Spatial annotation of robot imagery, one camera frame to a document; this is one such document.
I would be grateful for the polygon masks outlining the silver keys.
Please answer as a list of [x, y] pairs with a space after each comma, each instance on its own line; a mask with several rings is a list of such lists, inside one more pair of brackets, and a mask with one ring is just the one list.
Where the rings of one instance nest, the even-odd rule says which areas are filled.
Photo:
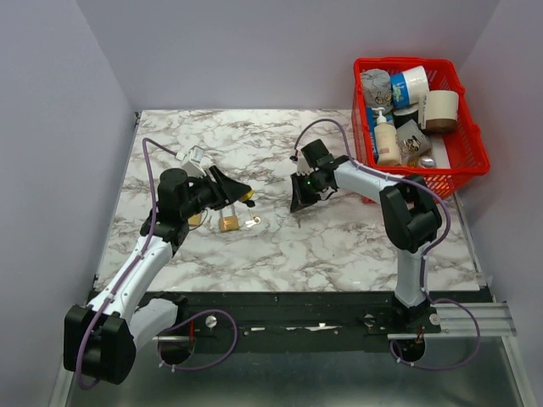
[[244, 222], [244, 226], [248, 229], [258, 226], [261, 223], [261, 218], [252, 210], [248, 210], [248, 219]]

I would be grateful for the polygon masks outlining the round brass padlock with keys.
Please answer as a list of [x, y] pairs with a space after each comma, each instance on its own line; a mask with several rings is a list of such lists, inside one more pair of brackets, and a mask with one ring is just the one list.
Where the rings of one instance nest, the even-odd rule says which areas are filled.
[[221, 233], [239, 230], [238, 217], [233, 204], [219, 210], [219, 229]]

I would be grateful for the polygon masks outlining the large brass padlock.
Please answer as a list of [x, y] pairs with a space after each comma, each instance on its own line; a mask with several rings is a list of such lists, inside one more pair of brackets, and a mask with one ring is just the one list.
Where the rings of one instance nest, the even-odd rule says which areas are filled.
[[188, 219], [188, 224], [190, 226], [198, 226], [200, 224], [201, 220], [202, 220], [202, 214], [199, 213], [199, 214], [191, 216]]

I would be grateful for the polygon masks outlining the yellow black padlock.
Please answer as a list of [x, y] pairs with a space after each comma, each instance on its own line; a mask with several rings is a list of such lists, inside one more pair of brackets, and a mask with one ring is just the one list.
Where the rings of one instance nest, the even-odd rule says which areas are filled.
[[246, 192], [242, 197], [240, 197], [238, 199], [239, 202], [247, 202], [249, 201], [254, 195], [254, 191], [252, 189], [250, 189], [248, 192]]

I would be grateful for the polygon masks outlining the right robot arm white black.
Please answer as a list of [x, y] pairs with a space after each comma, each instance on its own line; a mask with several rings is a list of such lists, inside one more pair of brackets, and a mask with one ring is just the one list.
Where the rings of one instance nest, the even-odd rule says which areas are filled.
[[392, 326], [409, 332], [421, 322], [417, 306], [423, 293], [423, 251], [437, 238], [442, 218], [421, 176], [394, 177], [372, 170], [343, 155], [335, 158], [318, 139], [295, 154], [291, 175], [295, 213], [322, 201], [327, 190], [344, 189], [380, 205], [388, 239], [398, 249], [398, 279], [394, 291], [400, 304], [390, 311]]

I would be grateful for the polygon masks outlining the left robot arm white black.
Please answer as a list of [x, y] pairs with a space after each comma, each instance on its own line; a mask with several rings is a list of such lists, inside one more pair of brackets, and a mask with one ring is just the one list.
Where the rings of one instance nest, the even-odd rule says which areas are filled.
[[200, 178], [165, 170], [151, 188], [153, 207], [125, 264], [102, 292], [85, 306], [72, 306], [64, 318], [64, 368], [78, 380], [120, 384], [141, 347], [162, 331], [177, 335], [187, 328], [184, 309], [163, 298], [141, 305], [144, 294], [186, 239], [190, 217], [237, 201], [252, 205], [252, 188], [216, 166]]

